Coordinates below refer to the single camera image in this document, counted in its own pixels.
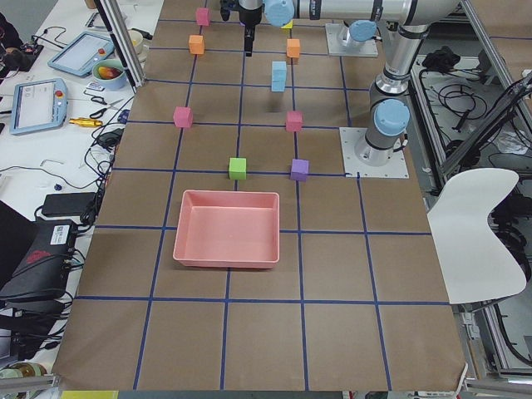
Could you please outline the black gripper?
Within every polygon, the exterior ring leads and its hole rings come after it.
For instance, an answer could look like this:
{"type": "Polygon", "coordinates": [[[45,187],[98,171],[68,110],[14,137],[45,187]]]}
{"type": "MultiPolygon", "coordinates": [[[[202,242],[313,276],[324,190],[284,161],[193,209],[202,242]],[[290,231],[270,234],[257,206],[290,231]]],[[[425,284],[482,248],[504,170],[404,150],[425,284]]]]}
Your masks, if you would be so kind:
{"type": "Polygon", "coordinates": [[[244,25],[244,54],[253,55],[255,27],[261,23],[263,4],[239,4],[239,20],[244,25]]]}

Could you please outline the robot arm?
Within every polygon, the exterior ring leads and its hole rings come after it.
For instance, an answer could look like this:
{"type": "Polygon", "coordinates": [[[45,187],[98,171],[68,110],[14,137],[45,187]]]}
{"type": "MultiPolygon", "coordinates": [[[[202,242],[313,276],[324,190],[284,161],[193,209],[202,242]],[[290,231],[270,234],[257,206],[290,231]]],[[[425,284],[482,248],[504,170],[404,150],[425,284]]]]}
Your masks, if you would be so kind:
{"type": "Polygon", "coordinates": [[[377,23],[373,20],[345,21],[343,24],[341,40],[346,48],[370,41],[377,33],[377,23]]]}
{"type": "Polygon", "coordinates": [[[392,54],[382,73],[371,86],[370,98],[375,106],[380,99],[399,99],[406,91],[411,68],[419,48],[433,22],[453,12],[457,1],[221,1],[220,16],[228,20],[237,12],[244,25],[244,52],[253,54],[255,27],[262,16],[275,27],[293,19],[336,19],[349,21],[396,22],[397,34],[392,54]]]}

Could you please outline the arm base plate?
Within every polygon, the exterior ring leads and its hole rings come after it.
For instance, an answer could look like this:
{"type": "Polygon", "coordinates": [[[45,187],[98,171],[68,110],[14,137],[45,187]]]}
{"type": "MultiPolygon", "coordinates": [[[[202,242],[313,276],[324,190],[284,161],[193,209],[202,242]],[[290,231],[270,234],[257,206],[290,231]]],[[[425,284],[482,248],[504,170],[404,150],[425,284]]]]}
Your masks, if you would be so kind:
{"type": "Polygon", "coordinates": [[[372,38],[359,42],[352,38],[348,27],[343,23],[325,25],[328,54],[337,57],[372,57],[378,56],[376,41],[372,38]]]}
{"type": "Polygon", "coordinates": [[[340,144],[344,174],[350,178],[408,179],[402,142],[397,137],[394,146],[377,150],[366,141],[367,128],[340,127],[340,144]]]}

